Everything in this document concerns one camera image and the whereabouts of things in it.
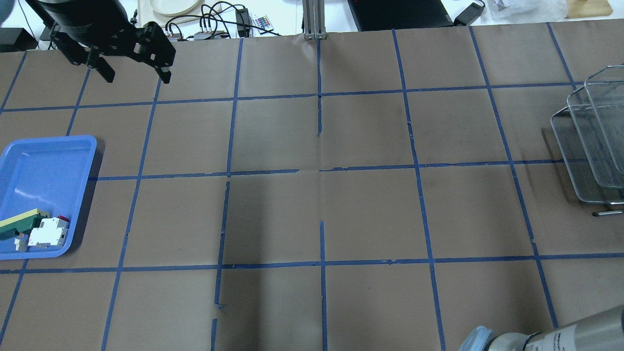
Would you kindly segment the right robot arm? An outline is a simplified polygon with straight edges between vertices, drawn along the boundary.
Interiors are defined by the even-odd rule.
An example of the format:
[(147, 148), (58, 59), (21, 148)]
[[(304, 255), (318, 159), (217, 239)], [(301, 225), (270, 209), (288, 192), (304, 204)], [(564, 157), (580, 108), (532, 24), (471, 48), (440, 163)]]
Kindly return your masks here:
[(622, 351), (623, 309), (612, 309), (582, 318), (563, 327), (533, 334), (509, 332), (495, 335), (478, 326), (459, 347), (460, 351)]

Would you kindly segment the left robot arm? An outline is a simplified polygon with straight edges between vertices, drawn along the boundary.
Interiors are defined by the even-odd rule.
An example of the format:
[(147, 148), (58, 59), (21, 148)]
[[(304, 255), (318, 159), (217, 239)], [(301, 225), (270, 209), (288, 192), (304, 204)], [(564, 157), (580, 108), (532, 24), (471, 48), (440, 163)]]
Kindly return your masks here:
[(169, 84), (176, 49), (154, 21), (136, 27), (117, 0), (29, 0), (49, 28), (50, 40), (74, 66), (94, 69), (112, 83), (115, 71), (105, 56), (128, 57), (154, 68)]

